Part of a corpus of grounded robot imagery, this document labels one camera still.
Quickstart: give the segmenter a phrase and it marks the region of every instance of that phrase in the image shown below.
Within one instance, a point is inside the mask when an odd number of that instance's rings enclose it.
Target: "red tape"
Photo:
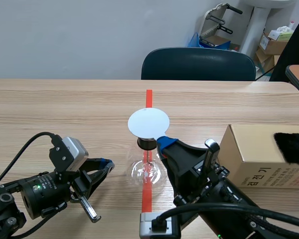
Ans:
[[[153,90],[146,90],[146,108],[153,106]],[[151,181],[150,181],[150,165],[147,164],[147,153],[149,153],[149,162],[152,162],[152,151],[144,151],[143,163],[145,165],[145,174],[142,190],[142,213],[151,213]]]

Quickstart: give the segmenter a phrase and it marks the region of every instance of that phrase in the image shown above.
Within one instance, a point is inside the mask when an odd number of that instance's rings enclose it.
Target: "chair backrest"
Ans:
[[[144,60],[142,80],[254,81],[255,64],[242,53],[210,48],[163,48]]]

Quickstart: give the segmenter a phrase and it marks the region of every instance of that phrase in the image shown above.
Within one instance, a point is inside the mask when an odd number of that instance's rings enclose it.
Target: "black fuzzy object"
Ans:
[[[299,164],[299,133],[275,133],[274,138],[285,161]]]

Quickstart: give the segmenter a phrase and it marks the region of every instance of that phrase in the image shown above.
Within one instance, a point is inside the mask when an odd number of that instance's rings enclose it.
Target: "sink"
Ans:
[[[265,28],[270,9],[284,8],[296,2],[296,0],[243,0],[243,2],[247,5],[254,6],[255,8],[239,52],[244,53],[253,59],[260,42],[260,37]]]
[[[296,0],[243,0],[243,2],[250,6],[261,8],[284,8]]]

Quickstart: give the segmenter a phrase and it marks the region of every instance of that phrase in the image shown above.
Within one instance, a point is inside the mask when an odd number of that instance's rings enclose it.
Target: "cardboard box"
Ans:
[[[237,187],[299,188],[299,165],[285,162],[274,134],[299,133],[295,125],[232,125],[220,144],[218,160]]]
[[[201,39],[200,44],[205,48],[228,50],[230,47],[230,40],[215,35],[207,37],[206,39]]]
[[[270,31],[268,37],[275,41],[289,41],[292,35],[293,35],[293,31],[280,32],[280,31],[272,30]]]
[[[279,57],[279,55],[266,55],[261,49],[258,49],[256,51],[255,65],[259,67],[264,74],[265,72],[276,66]]]
[[[281,55],[287,43],[288,41],[272,40],[263,33],[259,47],[266,55]]]

